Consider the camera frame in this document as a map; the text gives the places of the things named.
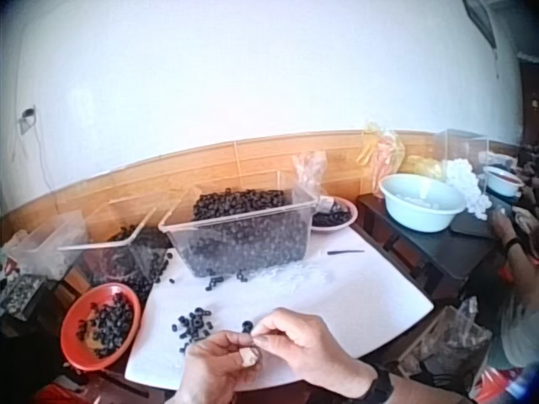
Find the white wall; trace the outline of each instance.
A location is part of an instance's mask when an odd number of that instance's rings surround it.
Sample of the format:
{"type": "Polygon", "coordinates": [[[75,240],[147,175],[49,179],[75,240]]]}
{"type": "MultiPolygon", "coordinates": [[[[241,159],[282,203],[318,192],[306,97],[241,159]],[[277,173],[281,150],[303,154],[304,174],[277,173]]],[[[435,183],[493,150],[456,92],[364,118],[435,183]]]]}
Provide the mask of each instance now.
{"type": "Polygon", "coordinates": [[[3,196],[194,146],[374,120],[520,139],[520,74],[460,0],[24,0],[3,15],[3,196]]]}

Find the small white bowl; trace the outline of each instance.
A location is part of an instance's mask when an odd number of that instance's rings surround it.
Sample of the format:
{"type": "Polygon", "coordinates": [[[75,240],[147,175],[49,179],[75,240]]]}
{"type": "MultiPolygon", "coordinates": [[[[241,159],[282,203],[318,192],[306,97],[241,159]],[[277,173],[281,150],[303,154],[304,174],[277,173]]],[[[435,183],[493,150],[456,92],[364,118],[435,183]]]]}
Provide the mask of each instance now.
{"type": "Polygon", "coordinates": [[[459,191],[420,175],[389,175],[380,182],[380,190],[393,219],[425,233],[446,229],[455,215],[466,209],[466,201],[459,191]]]}
{"type": "Polygon", "coordinates": [[[487,186],[495,193],[503,196],[515,196],[519,188],[524,185],[522,180],[501,168],[485,167],[483,169],[487,179],[487,186]]]}
{"type": "Polygon", "coordinates": [[[350,217],[350,219],[346,221],[345,223],[343,223],[342,225],[338,225],[338,226],[330,226],[330,227],[311,226],[313,231],[337,231],[337,230],[344,229],[345,227],[350,226],[352,223],[354,223],[357,220],[357,208],[352,202],[350,202],[349,200],[340,198],[338,196],[334,196],[334,199],[336,202],[339,202],[341,206],[342,205],[346,206],[348,210],[350,211],[350,213],[352,214],[352,217],[350,217]]]}

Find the bracelet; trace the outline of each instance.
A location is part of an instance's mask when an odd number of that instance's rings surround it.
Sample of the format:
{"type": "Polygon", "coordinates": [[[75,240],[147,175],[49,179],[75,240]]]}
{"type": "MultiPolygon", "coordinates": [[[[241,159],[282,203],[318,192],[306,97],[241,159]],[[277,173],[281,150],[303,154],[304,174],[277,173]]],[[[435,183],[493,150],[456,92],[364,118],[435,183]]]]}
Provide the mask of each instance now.
{"type": "Polygon", "coordinates": [[[513,247],[515,244],[518,244],[519,246],[522,247],[522,244],[520,243],[520,240],[519,240],[517,237],[511,238],[511,239],[505,244],[505,247],[504,247],[504,250],[505,250],[505,256],[508,256],[508,255],[509,255],[509,250],[510,250],[511,247],[513,247]]]}
{"type": "Polygon", "coordinates": [[[371,365],[378,374],[377,379],[372,382],[369,390],[360,398],[350,398],[348,403],[382,404],[389,400],[393,393],[393,385],[389,379],[389,373],[375,365],[371,365]]]}

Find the white table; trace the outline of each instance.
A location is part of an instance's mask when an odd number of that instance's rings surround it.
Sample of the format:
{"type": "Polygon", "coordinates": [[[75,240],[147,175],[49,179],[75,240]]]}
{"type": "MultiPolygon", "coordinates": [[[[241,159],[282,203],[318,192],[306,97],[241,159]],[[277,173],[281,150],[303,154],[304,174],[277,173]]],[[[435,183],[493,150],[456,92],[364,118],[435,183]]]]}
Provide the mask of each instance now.
{"type": "MultiPolygon", "coordinates": [[[[279,306],[318,314],[355,358],[380,348],[433,309],[420,290],[349,228],[313,233],[300,263],[267,270],[247,283],[231,277],[210,292],[205,291],[209,279],[195,278],[178,254],[171,252],[167,272],[149,296],[125,370],[126,379],[144,385],[178,389],[184,371],[179,348],[185,340],[171,327],[196,307],[212,311],[214,330],[238,332],[245,320],[256,324],[279,306]],[[364,252],[327,255],[327,251],[350,249],[364,252]]],[[[297,381],[276,357],[264,356],[263,365],[260,377],[251,385],[240,385],[239,391],[297,381]]]]}

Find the electrical outlet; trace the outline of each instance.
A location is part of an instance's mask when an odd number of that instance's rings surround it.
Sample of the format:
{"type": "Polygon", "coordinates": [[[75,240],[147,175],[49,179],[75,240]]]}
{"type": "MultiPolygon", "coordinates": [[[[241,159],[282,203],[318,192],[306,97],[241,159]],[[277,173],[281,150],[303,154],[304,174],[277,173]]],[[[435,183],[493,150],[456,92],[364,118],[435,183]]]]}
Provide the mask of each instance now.
{"type": "Polygon", "coordinates": [[[24,135],[35,125],[35,108],[25,109],[22,116],[19,118],[20,135],[24,135]]]}

